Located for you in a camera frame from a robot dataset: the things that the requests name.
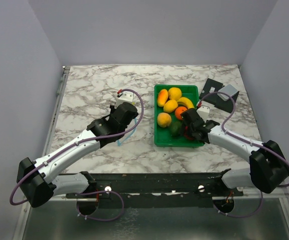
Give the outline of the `green avocado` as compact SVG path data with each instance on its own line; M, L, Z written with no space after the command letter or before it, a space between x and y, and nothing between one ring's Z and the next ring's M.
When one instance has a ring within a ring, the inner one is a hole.
M174 121L169 127L169 132L172 137L177 137L181 134L182 122Z

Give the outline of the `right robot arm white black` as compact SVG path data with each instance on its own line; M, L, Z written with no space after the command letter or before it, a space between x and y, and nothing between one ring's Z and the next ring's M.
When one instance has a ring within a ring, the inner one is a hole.
M218 195L225 196L239 187L255 187L270 194L289 177L288 163L276 142L252 140L224 130L224 127L214 120L204 121L193 108L183 112L181 117L182 136L222 147L249 164L248 168L223 171L220 180L214 183L214 190Z

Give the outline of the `red apple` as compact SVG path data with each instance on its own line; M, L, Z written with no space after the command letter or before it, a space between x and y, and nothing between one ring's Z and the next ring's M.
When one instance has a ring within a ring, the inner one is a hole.
M188 139L189 141L193 141L194 140L194 138L189 135L187 126L184 128L183 136L186 139Z

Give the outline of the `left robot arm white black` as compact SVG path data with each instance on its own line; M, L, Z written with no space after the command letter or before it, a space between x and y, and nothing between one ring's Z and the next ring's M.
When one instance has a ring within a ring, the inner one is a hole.
M31 207L40 207L56 195L80 193L86 198L92 196L95 185L88 173L65 175L62 171L85 155L121 139L137 116L138 110L131 103L111 106L109 115L93 120L69 143L36 160L28 157L21 160L16 182Z

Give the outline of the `clear zip top bag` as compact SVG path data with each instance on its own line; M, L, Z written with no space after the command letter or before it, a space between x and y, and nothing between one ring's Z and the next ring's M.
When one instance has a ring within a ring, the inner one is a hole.
M120 107L123 104L128 104L128 105L131 105L132 107L134 106L134 104L130 103L130 102L119 102L119 103L116 103L114 106L117 109L118 107ZM133 128L132 130L127 129L126 133L124 133L123 135L120 135L118 137L118 140L116 141L117 142L117 146L121 147L123 145L123 143L126 140L128 140L135 133L135 131L136 131L136 128Z

